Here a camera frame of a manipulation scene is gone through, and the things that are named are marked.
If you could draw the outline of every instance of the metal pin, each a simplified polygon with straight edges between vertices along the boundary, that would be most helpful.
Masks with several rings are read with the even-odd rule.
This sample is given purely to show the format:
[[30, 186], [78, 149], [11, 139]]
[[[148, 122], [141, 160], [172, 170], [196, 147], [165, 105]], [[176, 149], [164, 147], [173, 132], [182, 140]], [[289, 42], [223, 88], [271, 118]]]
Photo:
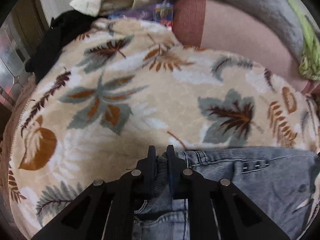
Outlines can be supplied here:
[[220, 183], [221, 183], [223, 186], [229, 186], [229, 185], [230, 185], [230, 180], [228, 180], [228, 179], [222, 179], [222, 180], [220, 180]]
[[103, 183], [102, 179], [95, 179], [92, 184], [95, 186], [100, 186], [102, 183]]
[[192, 174], [192, 170], [185, 169], [185, 170], [183, 170], [183, 174], [186, 175], [186, 176], [190, 176]]
[[133, 170], [133, 171], [131, 171], [131, 175], [132, 176], [139, 176], [141, 174], [141, 171], [140, 170]]

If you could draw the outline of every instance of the fuzzy blanket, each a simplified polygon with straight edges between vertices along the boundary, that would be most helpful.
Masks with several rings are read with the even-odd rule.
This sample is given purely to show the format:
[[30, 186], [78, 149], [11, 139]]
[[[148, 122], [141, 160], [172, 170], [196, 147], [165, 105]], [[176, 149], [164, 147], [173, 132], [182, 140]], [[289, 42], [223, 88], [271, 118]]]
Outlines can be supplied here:
[[99, 19], [64, 48], [21, 115], [8, 171], [12, 213], [30, 239], [94, 179], [134, 169], [149, 145], [316, 154], [319, 131], [312, 100], [261, 65], [182, 46], [156, 23]]

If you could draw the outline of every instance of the black cloth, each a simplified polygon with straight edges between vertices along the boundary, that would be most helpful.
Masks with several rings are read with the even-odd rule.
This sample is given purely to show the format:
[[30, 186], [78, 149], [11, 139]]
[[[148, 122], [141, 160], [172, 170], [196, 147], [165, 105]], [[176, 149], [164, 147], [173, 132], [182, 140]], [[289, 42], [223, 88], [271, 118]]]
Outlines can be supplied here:
[[95, 19], [96, 17], [75, 10], [64, 12], [58, 18], [52, 19], [50, 29], [45, 33], [36, 53], [26, 63], [26, 71], [35, 73], [36, 84], [57, 62], [62, 48], [89, 30]]

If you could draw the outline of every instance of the leaf print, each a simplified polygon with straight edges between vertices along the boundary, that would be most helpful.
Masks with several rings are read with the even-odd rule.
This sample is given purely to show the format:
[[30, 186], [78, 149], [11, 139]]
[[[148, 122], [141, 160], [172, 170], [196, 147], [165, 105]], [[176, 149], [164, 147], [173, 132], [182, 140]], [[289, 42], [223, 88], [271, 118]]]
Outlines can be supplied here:
[[171, 72], [173, 72], [174, 68], [181, 71], [181, 66], [189, 66], [193, 65], [194, 62], [188, 62], [187, 60], [180, 59], [177, 55], [175, 55], [171, 51], [164, 51], [162, 54], [156, 56], [156, 58], [153, 60], [153, 62], [149, 65], [149, 63], [144, 64], [142, 67], [149, 65], [149, 70], [153, 69], [154, 66], [156, 66], [156, 72], [158, 72], [161, 67], [166, 71], [169, 69]]
[[183, 50], [185, 50], [185, 49], [193, 49], [194, 51], [205, 51], [205, 50], [207, 50], [206, 48], [201, 48], [201, 47], [192, 46], [192, 45], [184, 45], [183, 46]]
[[265, 69], [265, 70], [264, 70], [264, 78], [265, 78], [265, 80], [267, 81], [269, 87], [271, 88], [271, 91], [272, 91], [274, 94], [276, 94], [276, 90], [274, 89], [273, 84], [272, 84], [272, 82], [271, 82], [272, 72], [269, 71], [269, 70], [267, 70], [267, 69]]
[[12, 201], [15, 201], [16, 203], [21, 203], [22, 199], [26, 199], [26, 197], [23, 196], [18, 189], [17, 182], [13, 176], [10, 164], [8, 170], [8, 186]]
[[297, 100], [293, 93], [290, 93], [290, 88], [282, 88], [282, 96], [289, 114], [294, 113], [297, 110]]
[[129, 119], [131, 108], [127, 104], [108, 105], [104, 118], [100, 124], [120, 135], [124, 125]]
[[67, 186], [63, 181], [60, 183], [60, 189], [57, 186], [45, 188], [36, 206], [37, 220], [42, 227], [45, 216], [56, 216], [83, 192], [79, 182], [76, 189]]
[[313, 131], [315, 133], [315, 136], [317, 136], [317, 131], [316, 131], [316, 126], [315, 126], [315, 119], [313, 117], [313, 112], [312, 112], [312, 107], [311, 106], [314, 106], [313, 105], [313, 99], [311, 97], [308, 97], [306, 95], [306, 103], [308, 105], [308, 109], [309, 109], [309, 114], [311, 116], [311, 120], [312, 120], [312, 126], [313, 126]]
[[156, 49], [153, 49], [152, 51], [150, 51], [146, 56], [145, 58], [143, 59], [143, 61], [146, 61], [148, 59], [151, 59], [152, 57], [154, 57], [155, 55], [160, 55], [160, 52], [161, 52], [161, 47], [160, 47], [160, 44], [159, 44], [159, 48], [156, 48]]
[[29, 131], [24, 139], [25, 153], [19, 169], [37, 171], [43, 168], [52, 157], [57, 146], [57, 138], [49, 129], [41, 127], [42, 116], [34, 124], [34, 131]]
[[231, 138], [230, 146], [243, 146], [254, 126], [260, 133], [263, 130], [253, 122], [254, 101], [252, 97], [241, 99], [233, 89], [229, 90], [224, 101], [217, 98], [198, 98], [202, 115], [215, 121], [207, 130], [203, 142], [224, 143]]
[[68, 81], [70, 79], [69, 78], [70, 75], [71, 75], [71, 72], [66, 71], [62, 75], [58, 76], [56, 78], [54, 85], [50, 88], [50, 90], [47, 91], [43, 95], [43, 97], [38, 102], [36, 102], [36, 104], [32, 107], [32, 110], [31, 110], [29, 117], [27, 118], [27, 120], [25, 121], [25, 123], [23, 124], [23, 126], [21, 128], [21, 137], [22, 137], [23, 130], [28, 126], [28, 124], [30, 123], [32, 118], [38, 113], [38, 111], [41, 109], [41, 107], [44, 107], [45, 102], [49, 100], [49, 96], [53, 96], [55, 91], [57, 91], [61, 87], [64, 87], [66, 85], [66, 81]]
[[93, 106], [91, 107], [91, 109], [89, 110], [88, 112], [88, 121], [90, 121], [92, 119], [92, 117], [97, 113], [98, 111], [98, 107], [99, 107], [99, 103], [100, 103], [100, 100], [98, 97], [96, 97], [96, 100], [93, 104]]
[[80, 34], [80, 35], [78, 35], [74, 40], [75, 41], [83, 41], [85, 38], [90, 38], [90, 31], [88, 31], [88, 32], [85, 32], [85, 33], [82, 33], [82, 34]]
[[184, 145], [183, 141], [181, 141], [178, 137], [176, 137], [173, 133], [167, 131], [167, 134], [169, 134], [170, 136], [172, 136], [173, 138], [175, 138], [180, 144], [181, 146], [183, 147], [183, 149], [186, 151], [187, 148], [186, 146]]
[[305, 111], [304, 113], [301, 114], [301, 131], [302, 131], [302, 137], [304, 140], [304, 130], [308, 124], [308, 119], [309, 119], [309, 112]]
[[68, 95], [69, 98], [86, 98], [91, 96], [94, 93], [94, 90], [84, 90], [72, 95]]
[[134, 35], [130, 35], [124, 39], [109, 40], [94, 48], [86, 49], [84, 51], [84, 59], [78, 63], [78, 66], [86, 65], [84, 72], [88, 74], [101, 68], [108, 60], [115, 57], [117, 53], [126, 58], [121, 49], [128, 46], [133, 37]]
[[155, 45], [148, 54], [144, 57], [143, 62], [145, 62], [142, 67], [149, 67], [149, 70], [155, 67], [156, 72], [161, 68], [165, 71], [169, 69], [171, 72], [176, 68], [181, 71], [180, 66], [193, 65], [194, 62], [188, 62], [186, 60], [180, 59], [176, 54], [170, 51], [170, 49], [175, 45], [170, 39], [165, 39], [162, 43], [156, 44], [154, 39], [148, 34], [149, 38]]
[[269, 105], [268, 120], [270, 120], [270, 129], [272, 134], [277, 138], [277, 143], [282, 147], [294, 147], [295, 139], [298, 135], [293, 132], [286, 118], [282, 116], [283, 111], [278, 101], [273, 101]]
[[134, 75], [130, 75], [102, 84], [102, 76], [100, 76], [96, 89], [77, 87], [63, 95], [59, 99], [63, 103], [77, 104], [90, 100], [87, 107], [75, 114], [67, 129], [83, 129], [101, 118], [100, 125], [120, 134], [132, 112], [129, 105], [119, 103], [128, 100], [135, 93], [145, 89], [146, 86], [122, 92], [113, 92], [113, 90], [126, 86], [133, 78]]
[[108, 88], [108, 90], [114, 90], [114, 89], [118, 89], [124, 85], [127, 85], [129, 82], [132, 81], [132, 79], [134, 78], [134, 75], [131, 76], [127, 76], [124, 78], [117, 78], [117, 79], [113, 79], [107, 83], [105, 83], [105, 87]]
[[156, 113], [155, 107], [148, 107], [148, 103], [134, 104], [131, 106], [132, 115], [126, 125], [126, 130], [139, 131], [139, 130], [158, 130], [167, 129], [168, 125], [161, 120], [152, 117]]
[[253, 63], [251, 60], [246, 58], [221, 56], [216, 60], [216, 62], [213, 63], [211, 67], [211, 73], [218, 80], [223, 81], [223, 78], [221, 77], [223, 69], [226, 67], [233, 67], [233, 66], [252, 69]]

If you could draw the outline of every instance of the denim fabric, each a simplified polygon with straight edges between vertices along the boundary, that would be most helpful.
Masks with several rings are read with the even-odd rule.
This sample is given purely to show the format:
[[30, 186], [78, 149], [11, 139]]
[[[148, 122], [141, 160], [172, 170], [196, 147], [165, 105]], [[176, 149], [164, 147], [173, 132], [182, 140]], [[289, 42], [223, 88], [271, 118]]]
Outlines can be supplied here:
[[[291, 148], [253, 147], [213, 152], [176, 152], [187, 166], [205, 178], [231, 180], [289, 237], [297, 239], [306, 227], [311, 199], [320, 171], [320, 158]], [[156, 159], [153, 199], [136, 211], [133, 240], [187, 240], [188, 201], [173, 200], [168, 187], [165, 155]]]

